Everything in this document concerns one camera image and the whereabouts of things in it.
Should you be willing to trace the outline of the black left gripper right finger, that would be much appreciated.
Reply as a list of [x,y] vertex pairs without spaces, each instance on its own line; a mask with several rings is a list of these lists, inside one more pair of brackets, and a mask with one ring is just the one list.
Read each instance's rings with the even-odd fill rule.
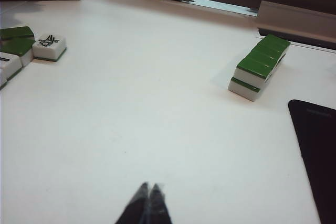
[[158,184],[154,184],[150,191],[145,216],[145,223],[172,224],[165,196]]

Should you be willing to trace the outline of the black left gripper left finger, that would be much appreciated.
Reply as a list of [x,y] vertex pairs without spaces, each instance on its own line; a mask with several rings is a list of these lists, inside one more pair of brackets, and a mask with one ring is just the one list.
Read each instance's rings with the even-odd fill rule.
[[144,182],[137,189],[128,202],[116,224],[146,223],[146,209],[148,206],[149,184]]

